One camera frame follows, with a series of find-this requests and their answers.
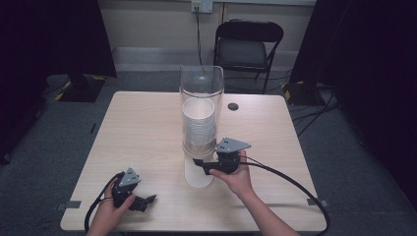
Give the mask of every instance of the chair leg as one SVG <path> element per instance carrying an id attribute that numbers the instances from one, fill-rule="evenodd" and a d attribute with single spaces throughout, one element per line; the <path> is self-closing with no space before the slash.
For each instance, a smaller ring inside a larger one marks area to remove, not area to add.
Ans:
<path id="1" fill-rule="evenodd" d="M 265 91 L 267 90 L 267 83 L 268 83 L 268 80 L 269 80 L 269 72 L 270 71 L 267 71 L 267 75 L 265 76 L 265 82 L 264 82 L 264 87 L 262 88 L 262 94 L 265 94 Z"/>

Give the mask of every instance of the person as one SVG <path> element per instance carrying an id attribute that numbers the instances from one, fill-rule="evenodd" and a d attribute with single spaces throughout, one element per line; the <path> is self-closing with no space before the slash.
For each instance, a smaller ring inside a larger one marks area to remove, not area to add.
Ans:
<path id="1" fill-rule="evenodd" d="M 131 195 L 120 207 L 114 207 L 111 188 L 116 181 L 117 178 L 104 191 L 104 200 L 98 205 L 87 236 L 104 236 L 109 234 L 119 224 L 123 214 L 135 201 L 135 195 Z"/>
<path id="2" fill-rule="evenodd" d="M 246 162 L 246 152 L 239 151 L 241 162 Z M 279 218 L 255 193 L 252 187 L 251 174 L 248 165 L 239 165 L 235 172 L 226 174 L 219 170 L 211 169 L 209 173 L 224 181 L 229 189 L 242 201 L 254 218 L 263 236 L 293 236 L 299 235 L 287 223 Z M 135 200 L 135 196 L 130 196 L 119 208 L 113 206 L 111 199 L 111 186 L 109 185 L 104 192 L 105 200 L 102 201 L 92 220 L 88 236 L 104 236 L 110 233 L 120 222 L 124 212 Z"/>
<path id="3" fill-rule="evenodd" d="M 246 151 L 239 151 L 240 161 L 246 162 Z M 299 235 L 293 228 L 279 218 L 255 193 L 252 187 L 251 174 L 248 165 L 239 165 L 237 170 L 226 174 L 211 169 L 209 173 L 224 181 L 229 189 L 242 201 L 254 218 L 263 236 L 292 236 Z"/>

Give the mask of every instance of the gray plastic part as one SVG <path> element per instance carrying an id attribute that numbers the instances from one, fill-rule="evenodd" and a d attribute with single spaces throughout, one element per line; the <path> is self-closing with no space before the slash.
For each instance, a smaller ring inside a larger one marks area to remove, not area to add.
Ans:
<path id="1" fill-rule="evenodd" d="M 330 206 L 330 204 L 328 203 L 327 200 L 321 200 L 321 199 L 317 199 L 317 200 L 322 204 L 323 207 Z M 314 202 L 314 200 L 312 200 L 312 199 L 308 199 L 307 203 L 309 204 L 309 206 L 316 206 L 317 205 L 316 202 Z"/>
<path id="2" fill-rule="evenodd" d="M 251 145 L 240 142 L 237 140 L 232 140 L 230 138 L 223 138 L 220 143 L 215 147 L 215 151 L 230 153 L 241 149 L 250 148 Z"/>
<path id="3" fill-rule="evenodd" d="M 66 208 L 80 208 L 81 201 L 68 201 L 65 204 L 59 204 L 56 206 L 56 210 L 65 211 Z"/>
<path id="4" fill-rule="evenodd" d="M 120 181 L 119 186 L 129 186 L 133 184 L 138 184 L 139 182 L 141 182 L 141 177 L 138 174 L 136 174 L 132 168 L 129 167 L 122 180 Z"/>

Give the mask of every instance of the wire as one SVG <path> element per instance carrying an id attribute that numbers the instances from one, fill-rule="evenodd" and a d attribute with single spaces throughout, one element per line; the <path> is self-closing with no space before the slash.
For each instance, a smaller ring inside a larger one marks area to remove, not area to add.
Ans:
<path id="1" fill-rule="evenodd" d="M 284 80 L 287 79 L 289 76 L 284 76 L 284 77 L 278 77 L 278 78 L 269 78 L 269 81 L 279 81 L 279 80 Z M 224 78 L 225 80 L 235 80 L 235 79 L 242 79 L 242 80 L 253 80 L 253 77 L 226 77 Z M 257 78 L 257 80 L 261 80 L 264 81 L 266 80 L 265 78 Z"/>
<path id="2" fill-rule="evenodd" d="M 325 105 L 325 108 L 323 108 L 319 113 L 317 113 L 316 114 L 316 116 L 313 118 L 313 120 L 311 120 L 310 122 L 309 122 L 309 124 L 307 124 L 307 126 L 306 127 L 304 127 L 304 129 L 303 130 L 301 130 L 300 131 L 300 133 L 299 134 L 297 134 L 297 137 L 300 137 L 306 130 L 307 130 L 307 128 L 309 128 L 310 127 L 310 125 L 311 124 L 313 124 L 313 122 L 315 122 L 315 120 L 317 119 L 317 118 L 319 118 L 319 116 L 321 116 L 322 114 L 324 114 L 325 112 L 326 112 L 326 110 L 328 109 L 328 105 L 330 104 L 330 102 L 331 102 L 331 100 L 333 99 L 333 97 L 334 97 L 334 90 L 331 92 L 331 96 L 330 96 L 330 98 L 328 99 L 328 102 L 326 103 L 326 105 Z"/>
<path id="3" fill-rule="evenodd" d="M 351 5 L 351 3 L 352 3 L 352 0 L 349 0 L 349 2 L 346 4 L 346 7 L 344 8 L 344 10 L 343 10 L 343 12 L 342 12 L 342 14 L 341 14 L 341 17 L 340 17 L 340 20 L 338 21 L 338 24 L 337 24 L 337 26 L 336 26 L 336 29 L 333 31 L 333 34 L 331 35 L 331 38 L 330 38 L 330 41 L 329 41 L 329 43 L 328 43 L 328 47 L 326 48 L 326 50 L 325 50 L 325 57 L 324 57 L 324 59 L 323 59 L 323 62 L 324 63 L 322 63 L 321 64 L 321 66 L 320 66 L 320 69 L 319 69 L 319 73 L 317 74 L 317 76 L 316 76 L 316 84 L 319 82 L 319 79 L 320 79 L 320 77 L 321 77 L 321 75 L 322 75 L 322 72 L 323 72 L 323 69 L 324 69 L 324 67 L 325 67 L 325 63 L 327 62 L 327 60 L 328 60 L 328 55 L 329 55 L 329 53 L 330 53 L 330 48 L 332 47 L 332 44 L 333 44 L 333 42 L 334 42 L 334 39 L 335 39 L 335 37 L 336 37 L 336 33 L 339 31 L 339 28 L 340 28 L 340 25 L 341 25 L 341 22 L 342 22 L 342 20 L 344 19 L 344 17 L 346 16 L 346 14 L 347 14 L 347 10 L 350 8 L 350 5 Z M 318 94 L 316 93 L 316 101 L 317 101 L 317 103 L 319 104 L 319 98 L 318 98 Z"/>
<path id="4" fill-rule="evenodd" d="M 197 50 L 199 52 L 200 65 L 203 66 L 202 42 L 200 41 L 200 9 L 199 9 L 199 7 L 195 7 L 194 11 L 196 12 L 196 20 L 197 20 Z"/>
<path id="5" fill-rule="evenodd" d="M 235 87 L 233 85 L 229 85 L 229 84 L 226 84 L 226 83 L 224 83 L 224 85 L 225 85 L 226 89 L 238 89 L 238 90 L 245 90 L 245 91 L 259 91 L 259 90 L 261 90 L 260 88 L 239 88 L 239 87 Z M 266 89 L 265 91 L 277 90 L 280 87 L 281 87 L 281 85 L 278 85 L 275 88 L 269 88 L 269 89 Z"/>
<path id="6" fill-rule="evenodd" d="M 221 8 L 221 22 L 224 22 L 224 8 L 226 7 L 226 3 L 223 2 L 223 6 Z"/>
<path id="7" fill-rule="evenodd" d="M 338 108 L 338 107 L 339 107 L 339 106 L 338 106 L 338 104 L 335 104 L 335 105 L 333 105 L 332 107 L 327 108 L 326 110 L 319 110 L 319 111 L 317 111 L 317 112 L 315 112 L 315 113 L 311 113 L 311 114 L 308 114 L 308 115 L 304 115 L 304 116 L 298 117 L 298 118 L 296 118 L 296 119 L 294 119 L 294 120 L 293 120 L 293 122 L 298 120 L 298 123 L 297 123 L 297 124 L 294 124 L 294 127 L 296 127 L 296 126 L 298 126 L 299 124 L 301 124 L 302 120 L 303 120 L 304 118 L 306 118 L 306 117 L 309 117 L 309 116 L 314 116 L 314 115 L 320 116 L 320 115 L 322 115 L 322 114 L 327 114 L 327 112 L 329 112 L 329 111 L 331 111 L 331 110 L 333 110 L 333 109 L 335 109 L 335 108 Z"/>
<path id="8" fill-rule="evenodd" d="M 313 200 L 315 202 L 315 204 L 319 207 L 319 209 L 322 211 L 323 216 L 325 217 L 325 221 L 326 221 L 326 228 L 325 230 L 323 230 L 322 232 L 320 232 L 319 235 L 324 235 L 326 232 L 328 232 L 328 230 L 330 229 L 330 217 L 328 216 L 328 212 L 326 211 L 325 207 L 322 205 L 322 203 L 320 203 L 319 200 L 317 200 L 306 188 L 304 188 L 301 184 L 299 184 L 297 181 L 293 180 L 291 177 L 285 175 L 284 173 L 273 169 L 269 166 L 263 165 L 262 163 L 256 161 L 255 159 L 248 157 L 248 156 L 242 156 L 242 157 L 246 157 L 249 158 L 253 161 L 255 161 L 256 163 L 250 163 L 250 162 L 240 162 L 240 164 L 244 164 L 244 165 L 253 165 L 253 166 L 257 166 L 260 167 L 264 170 L 267 170 L 269 172 L 272 172 L 273 174 L 278 175 L 279 177 L 285 179 L 286 181 L 290 182 L 291 184 L 295 185 L 297 188 L 299 188 L 301 191 L 303 191 L 311 200 Z"/>
<path id="9" fill-rule="evenodd" d="M 86 231 L 86 233 L 89 232 L 89 218 L 91 217 L 92 212 L 94 211 L 95 207 L 97 207 L 97 205 L 101 202 L 104 201 L 106 199 L 110 199 L 110 198 L 104 198 L 101 199 L 101 196 L 104 194 L 105 190 L 108 188 L 108 186 L 111 184 L 111 182 L 113 182 L 114 179 L 121 177 L 124 175 L 124 172 L 120 172 L 116 175 L 114 175 L 105 185 L 104 189 L 101 191 L 101 193 L 98 195 L 98 197 L 95 199 L 94 203 L 92 203 L 92 205 L 89 207 L 89 211 L 86 214 L 86 218 L 84 220 L 84 229 Z"/>
<path id="10" fill-rule="evenodd" d="M 294 110 L 290 110 L 289 112 L 297 112 L 297 111 L 303 111 L 305 109 L 309 108 L 308 106 L 300 108 L 300 109 L 294 109 Z"/>
<path id="11" fill-rule="evenodd" d="M 333 89 L 333 92 L 336 90 L 336 88 L 335 87 L 318 87 L 319 89 Z M 358 126 L 356 126 L 355 124 L 353 124 L 352 122 L 349 122 L 349 121 L 345 121 L 345 122 L 342 122 L 342 121 L 340 121 L 339 119 L 335 119 L 334 117 L 330 117 L 329 115 L 328 115 L 328 113 L 327 113 L 327 111 L 324 111 L 324 114 L 328 117 L 328 119 L 330 119 L 331 121 L 333 121 L 334 123 L 336 123 L 336 124 L 347 124 L 347 125 L 349 125 L 349 126 L 351 126 L 351 127 L 353 127 L 355 130 L 357 130 L 357 131 L 359 131 L 359 132 L 361 132 L 360 131 L 360 129 L 359 129 L 359 127 Z"/>
<path id="12" fill-rule="evenodd" d="M 331 110 L 333 110 L 334 108 L 337 108 L 338 107 L 338 103 L 337 104 L 334 104 L 333 106 L 331 106 L 331 107 L 328 107 L 327 109 L 326 109 L 326 111 L 331 111 Z M 315 111 L 315 112 L 313 112 L 313 113 L 310 113 L 310 114 L 307 114 L 307 115 L 303 115 L 303 116 L 300 116 L 300 117 L 297 117 L 297 118 L 294 118 L 294 119 L 292 119 L 292 121 L 297 121 L 297 120 L 301 120 L 301 119 L 304 119 L 304 118 L 307 118 L 307 117 L 310 117 L 310 116 L 314 116 L 314 115 L 318 115 L 318 114 L 321 114 L 321 113 L 324 113 L 325 112 L 325 110 L 324 109 L 320 109 L 320 110 L 318 110 L 318 111 Z"/>

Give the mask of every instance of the transparent container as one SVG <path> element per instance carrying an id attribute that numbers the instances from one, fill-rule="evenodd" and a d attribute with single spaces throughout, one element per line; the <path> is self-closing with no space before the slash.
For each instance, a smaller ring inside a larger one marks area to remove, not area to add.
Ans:
<path id="1" fill-rule="evenodd" d="M 193 158 L 204 159 L 214 151 L 223 92 L 221 67 L 181 67 L 182 143 Z"/>

